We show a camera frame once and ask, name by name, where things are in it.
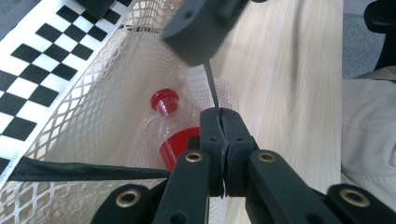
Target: beige fabric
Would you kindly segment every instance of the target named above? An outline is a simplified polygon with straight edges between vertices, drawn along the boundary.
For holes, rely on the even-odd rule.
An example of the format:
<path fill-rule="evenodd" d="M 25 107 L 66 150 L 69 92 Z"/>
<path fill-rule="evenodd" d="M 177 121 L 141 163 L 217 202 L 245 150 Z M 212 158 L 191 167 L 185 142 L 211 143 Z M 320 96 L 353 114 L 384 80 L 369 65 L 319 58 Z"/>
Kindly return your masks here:
<path fill-rule="evenodd" d="M 365 77 L 396 77 L 395 67 Z M 396 211 L 396 83 L 343 81 L 342 172 Z"/>
<path fill-rule="evenodd" d="M 359 78 L 396 81 L 396 66 L 381 68 L 374 72 L 361 75 Z"/>

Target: white mesh basket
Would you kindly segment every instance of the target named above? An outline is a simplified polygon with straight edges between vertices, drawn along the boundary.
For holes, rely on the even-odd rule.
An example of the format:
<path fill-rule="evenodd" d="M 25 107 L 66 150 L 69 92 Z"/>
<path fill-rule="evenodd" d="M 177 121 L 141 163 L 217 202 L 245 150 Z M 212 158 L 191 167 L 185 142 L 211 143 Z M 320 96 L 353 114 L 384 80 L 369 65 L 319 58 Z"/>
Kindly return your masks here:
<path fill-rule="evenodd" d="M 54 162 L 84 162 L 163 169 L 156 148 L 142 131 L 153 115 L 152 93 L 184 92 L 201 109 L 211 106 L 203 67 L 188 68 L 160 40 L 181 1 L 134 4 L 85 73 L 51 115 L 25 156 Z M 217 80 L 219 101 L 236 110 L 230 84 Z M 160 180 L 7 182 L 1 190 L 2 223 L 88 223 L 115 188 Z M 227 202 L 211 200 L 211 223 L 222 223 Z"/>

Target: black and white checkerboard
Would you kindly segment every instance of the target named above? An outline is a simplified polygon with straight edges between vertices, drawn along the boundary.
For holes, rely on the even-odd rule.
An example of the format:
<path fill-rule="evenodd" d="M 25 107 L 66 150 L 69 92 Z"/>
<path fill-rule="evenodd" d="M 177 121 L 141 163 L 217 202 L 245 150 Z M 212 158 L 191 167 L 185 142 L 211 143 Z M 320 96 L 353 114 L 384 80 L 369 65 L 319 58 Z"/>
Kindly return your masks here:
<path fill-rule="evenodd" d="M 0 188 L 132 4 L 96 20 L 73 0 L 43 0 L 0 41 Z"/>

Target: red bottle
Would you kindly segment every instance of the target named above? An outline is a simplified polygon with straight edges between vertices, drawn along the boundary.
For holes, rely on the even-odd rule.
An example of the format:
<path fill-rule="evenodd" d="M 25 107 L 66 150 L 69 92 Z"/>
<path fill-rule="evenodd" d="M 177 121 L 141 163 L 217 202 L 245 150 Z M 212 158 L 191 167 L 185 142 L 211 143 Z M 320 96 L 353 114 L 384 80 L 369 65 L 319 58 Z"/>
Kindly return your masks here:
<path fill-rule="evenodd" d="M 200 135 L 199 116 L 192 103 L 171 89 L 163 89 L 151 96 L 151 107 L 159 119 L 157 141 L 163 162 L 168 170 L 175 167 L 178 156 L 187 150 L 189 136 Z"/>

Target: light wood surface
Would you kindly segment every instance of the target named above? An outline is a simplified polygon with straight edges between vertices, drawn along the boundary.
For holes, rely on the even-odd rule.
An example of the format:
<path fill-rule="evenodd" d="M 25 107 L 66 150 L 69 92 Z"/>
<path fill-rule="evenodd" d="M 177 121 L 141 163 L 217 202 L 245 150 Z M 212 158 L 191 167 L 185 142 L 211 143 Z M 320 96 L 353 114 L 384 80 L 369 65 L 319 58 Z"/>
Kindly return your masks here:
<path fill-rule="evenodd" d="M 212 60 L 259 147 L 321 192 L 340 181 L 342 13 L 342 0 L 250 3 Z M 227 223 L 248 223 L 244 200 Z"/>

